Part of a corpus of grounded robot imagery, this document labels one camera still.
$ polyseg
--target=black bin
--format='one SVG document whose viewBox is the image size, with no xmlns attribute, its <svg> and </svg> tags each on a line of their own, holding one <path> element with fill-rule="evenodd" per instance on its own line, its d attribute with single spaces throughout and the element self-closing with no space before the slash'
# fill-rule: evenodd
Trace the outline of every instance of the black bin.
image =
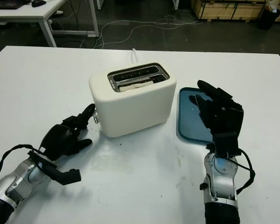
<svg viewBox="0 0 280 224">
<path fill-rule="evenodd" d="M 257 26 L 261 29 L 269 29 L 275 22 L 276 18 L 280 15 L 280 10 L 277 9 L 276 13 L 273 13 L 267 9 L 264 9 L 260 19 L 258 20 Z"/>
</svg>

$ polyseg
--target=plastic tray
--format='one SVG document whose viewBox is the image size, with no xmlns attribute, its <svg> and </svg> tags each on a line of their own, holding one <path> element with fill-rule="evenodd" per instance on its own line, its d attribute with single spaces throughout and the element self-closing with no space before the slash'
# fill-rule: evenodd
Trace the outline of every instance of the plastic tray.
<svg viewBox="0 0 280 224">
<path fill-rule="evenodd" d="M 189 140 L 212 142 L 210 130 L 201 121 L 197 106 L 189 100 L 190 95 L 196 94 L 211 100 L 200 89 L 185 87 L 179 91 L 178 131 Z"/>
</svg>

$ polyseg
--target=white desk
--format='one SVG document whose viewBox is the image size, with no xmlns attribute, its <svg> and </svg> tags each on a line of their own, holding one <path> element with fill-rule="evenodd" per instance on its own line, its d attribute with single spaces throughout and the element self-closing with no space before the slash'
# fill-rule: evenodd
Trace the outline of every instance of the white desk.
<svg viewBox="0 0 280 224">
<path fill-rule="evenodd" d="M 15 10 L 0 9 L 0 22 L 38 22 L 48 45 L 50 47 L 56 47 L 52 34 L 98 36 L 98 24 L 93 0 L 85 0 L 85 2 L 87 6 L 90 6 L 94 31 L 52 30 L 50 23 L 48 23 L 48 19 L 62 4 L 65 3 L 65 0 L 51 0 L 39 7 L 32 7 L 31 4 L 29 4 Z"/>
<path fill-rule="evenodd" d="M 0 159 L 19 143 L 39 146 L 46 132 L 92 102 L 89 76 L 131 63 L 129 50 L 6 47 L 0 53 Z M 91 119 L 92 147 L 71 156 L 62 171 L 79 168 L 82 181 L 47 181 L 23 202 L 13 224 L 204 224 L 199 190 L 207 150 L 176 136 L 178 91 L 198 79 L 220 86 L 243 105 L 239 146 L 256 171 L 238 196 L 243 224 L 280 224 L 280 57 L 270 54 L 137 51 L 177 77 L 164 124 L 107 138 Z M 12 152 L 1 177 L 27 158 Z M 246 164 L 243 156 L 237 158 Z M 249 172 L 239 169 L 241 187 Z"/>
</svg>

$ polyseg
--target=toaster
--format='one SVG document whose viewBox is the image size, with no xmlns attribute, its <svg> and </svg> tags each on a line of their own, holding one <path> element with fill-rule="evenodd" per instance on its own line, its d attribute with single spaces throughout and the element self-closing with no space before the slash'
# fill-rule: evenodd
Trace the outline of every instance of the toaster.
<svg viewBox="0 0 280 224">
<path fill-rule="evenodd" d="M 149 63 L 95 74 L 89 86 L 102 132 L 119 137 L 168 119 L 176 78 Z"/>
</svg>

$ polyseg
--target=gray floor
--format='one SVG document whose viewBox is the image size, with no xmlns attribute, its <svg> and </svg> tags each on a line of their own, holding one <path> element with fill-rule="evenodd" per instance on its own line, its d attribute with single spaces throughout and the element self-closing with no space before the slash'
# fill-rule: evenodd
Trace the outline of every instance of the gray floor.
<svg viewBox="0 0 280 224">
<path fill-rule="evenodd" d="M 79 1 L 72 0 L 77 10 Z M 97 10 L 99 30 L 112 21 L 157 21 L 167 23 L 187 23 L 196 21 L 189 10 L 187 0 L 181 0 L 181 10 L 173 10 L 171 0 L 130 0 L 129 4 L 119 6 L 114 0 L 105 0 L 102 10 Z M 87 19 L 85 2 L 81 0 L 79 10 L 79 29 L 92 28 Z M 74 29 L 76 20 L 68 4 L 61 8 L 64 16 L 53 20 L 55 29 Z M 188 25 L 169 25 L 121 21 L 107 25 L 103 29 L 104 49 L 167 50 L 167 51 L 216 51 L 245 53 L 274 53 L 280 55 L 280 23 L 270 30 L 257 28 L 255 22 L 212 21 Z M 83 36 L 55 36 L 58 47 L 93 48 L 95 38 Z M 7 45 L 47 46 L 37 24 L 8 24 L 0 29 L 0 49 Z"/>
</svg>

